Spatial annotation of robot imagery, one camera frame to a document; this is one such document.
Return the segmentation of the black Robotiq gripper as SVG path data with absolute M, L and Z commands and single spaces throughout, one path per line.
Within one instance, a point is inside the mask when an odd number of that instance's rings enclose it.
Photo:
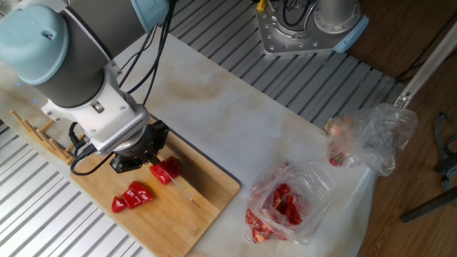
M 110 166 L 116 173 L 125 173 L 141 168 L 145 163 L 159 164 L 159 151 L 165 146 L 169 127 L 156 121 L 136 132 L 131 138 L 115 148 L 115 157 Z

